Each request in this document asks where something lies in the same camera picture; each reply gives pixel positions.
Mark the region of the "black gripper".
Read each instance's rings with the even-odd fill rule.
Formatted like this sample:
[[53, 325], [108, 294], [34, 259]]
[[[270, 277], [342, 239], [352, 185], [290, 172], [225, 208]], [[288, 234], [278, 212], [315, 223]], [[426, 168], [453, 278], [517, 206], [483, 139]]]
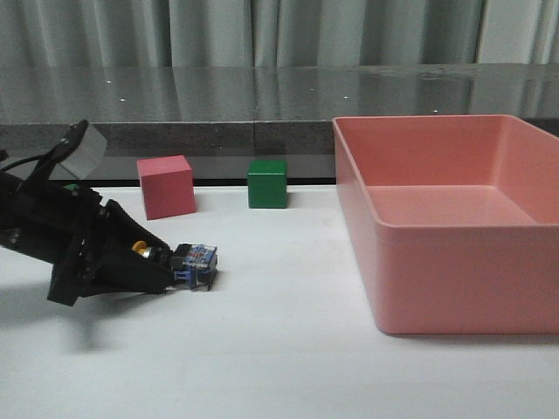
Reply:
[[[85, 242], [100, 210], [100, 194], [88, 187], [67, 189], [53, 182], [21, 185], [21, 251], [52, 264], [47, 298], [73, 306], [84, 291]], [[102, 256], [92, 269], [88, 295], [112, 292], [161, 294], [172, 272], [147, 258], [170, 258], [173, 251], [137, 223], [113, 199], [105, 205]]]

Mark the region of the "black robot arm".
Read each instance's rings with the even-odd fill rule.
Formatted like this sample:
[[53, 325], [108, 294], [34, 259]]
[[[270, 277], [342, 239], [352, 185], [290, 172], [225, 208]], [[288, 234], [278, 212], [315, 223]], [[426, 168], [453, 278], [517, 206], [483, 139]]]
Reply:
[[103, 293], [165, 292], [174, 280], [171, 269], [134, 251], [139, 241], [170, 251], [115, 200], [104, 203], [92, 189], [1, 174], [1, 245], [52, 265], [52, 302], [73, 306]]

